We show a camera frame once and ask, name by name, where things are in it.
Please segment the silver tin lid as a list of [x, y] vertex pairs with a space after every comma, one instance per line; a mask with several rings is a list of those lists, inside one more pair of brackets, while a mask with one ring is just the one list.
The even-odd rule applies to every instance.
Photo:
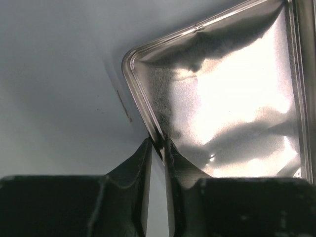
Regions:
[[316, 3], [246, 0], [129, 51], [122, 72], [160, 157], [212, 177], [316, 180]]

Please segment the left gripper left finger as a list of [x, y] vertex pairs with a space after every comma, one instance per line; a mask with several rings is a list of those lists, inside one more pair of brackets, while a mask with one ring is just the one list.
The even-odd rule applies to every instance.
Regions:
[[105, 175], [15, 175], [0, 181], [3, 237], [143, 237], [152, 143]]

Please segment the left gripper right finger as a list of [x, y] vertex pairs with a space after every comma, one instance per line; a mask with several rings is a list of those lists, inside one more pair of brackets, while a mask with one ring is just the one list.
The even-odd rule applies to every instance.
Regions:
[[164, 141], [172, 237], [313, 237], [316, 188], [298, 178], [212, 178]]

